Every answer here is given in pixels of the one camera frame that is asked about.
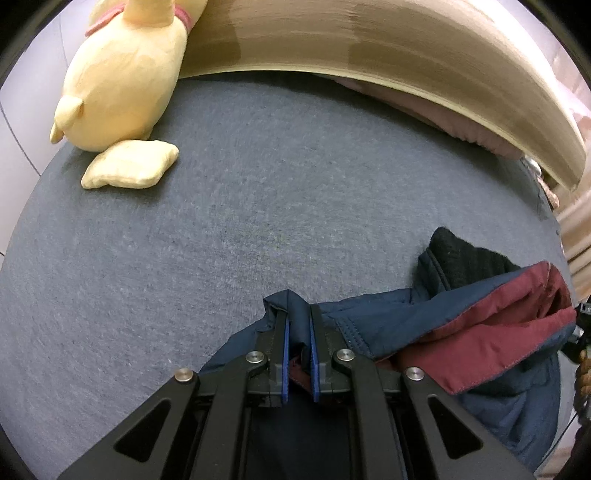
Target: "wooden bed frame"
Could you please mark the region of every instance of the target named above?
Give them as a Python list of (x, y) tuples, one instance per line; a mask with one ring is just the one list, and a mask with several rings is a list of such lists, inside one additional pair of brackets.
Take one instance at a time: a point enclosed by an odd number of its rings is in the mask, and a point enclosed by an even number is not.
[(209, 0), (181, 77), (246, 70), (412, 93), (489, 128), (568, 189), (583, 174), (583, 139), (550, 65), (495, 0)]

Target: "pink fabric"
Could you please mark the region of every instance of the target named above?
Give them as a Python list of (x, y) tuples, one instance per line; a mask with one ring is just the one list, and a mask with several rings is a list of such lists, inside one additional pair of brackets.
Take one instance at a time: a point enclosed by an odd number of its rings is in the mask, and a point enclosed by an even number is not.
[[(111, 20), (113, 20), (117, 15), (123, 13), (125, 10), (125, 4), (115, 5), (112, 8), (109, 8), (102, 17), (100, 17), (94, 24), (92, 24), (86, 30), (85, 36), (90, 37), (94, 32), (100, 30), (105, 25), (107, 25)], [(191, 15), (182, 7), (175, 5), (174, 6), (174, 16), (177, 17), (183, 25), (187, 29), (187, 32), (190, 32), (194, 26), (193, 21), (191, 20)]]
[(519, 160), (523, 156), (519, 148), (488, 130), (487, 127), (438, 103), (374, 83), (344, 77), (330, 76), (330, 78), (347, 88), (377, 98), (394, 108), (416, 116), (419, 120), (433, 124), (453, 137), (478, 144), (496, 155), (509, 160)]

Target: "white wall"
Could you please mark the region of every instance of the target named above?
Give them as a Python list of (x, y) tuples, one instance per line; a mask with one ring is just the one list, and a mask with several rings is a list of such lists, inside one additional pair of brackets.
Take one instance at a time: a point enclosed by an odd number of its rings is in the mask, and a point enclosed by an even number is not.
[(94, 0), (73, 0), (33, 40), (0, 87), (0, 267), (39, 175), (60, 149), (49, 132)]

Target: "metal screw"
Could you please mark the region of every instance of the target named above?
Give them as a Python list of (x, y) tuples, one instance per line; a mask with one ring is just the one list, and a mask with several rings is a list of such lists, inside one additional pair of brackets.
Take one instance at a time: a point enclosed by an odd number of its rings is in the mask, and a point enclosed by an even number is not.
[(425, 372), (421, 370), (419, 367), (408, 367), (405, 371), (406, 376), (415, 382), (422, 380), (425, 378)]
[(265, 354), (256, 350), (246, 354), (246, 361), (250, 364), (260, 364), (264, 359)]
[(342, 348), (336, 352), (336, 358), (342, 360), (343, 362), (350, 362), (353, 358), (355, 358), (355, 352), (353, 350), (349, 350), (348, 348)]
[(181, 383), (190, 382), (193, 379), (193, 370), (187, 367), (179, 368), (174, 373), (174, 379)]

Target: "plush toy arm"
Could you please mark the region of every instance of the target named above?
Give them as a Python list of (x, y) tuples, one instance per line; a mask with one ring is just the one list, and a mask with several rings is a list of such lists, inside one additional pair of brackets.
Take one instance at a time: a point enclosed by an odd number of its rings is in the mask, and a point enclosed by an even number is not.
[(124, 140), (95, 157), (82, 177), (82, 187), (146, 189), (158, 183), (177, 157), (178, 148), (170, 143)]
[(58, 143), (64, 138), (64, 132), (60, 130), (56, 124), (51, 126), (51, 133), (49, 134), (49, 141), (53, 144)]

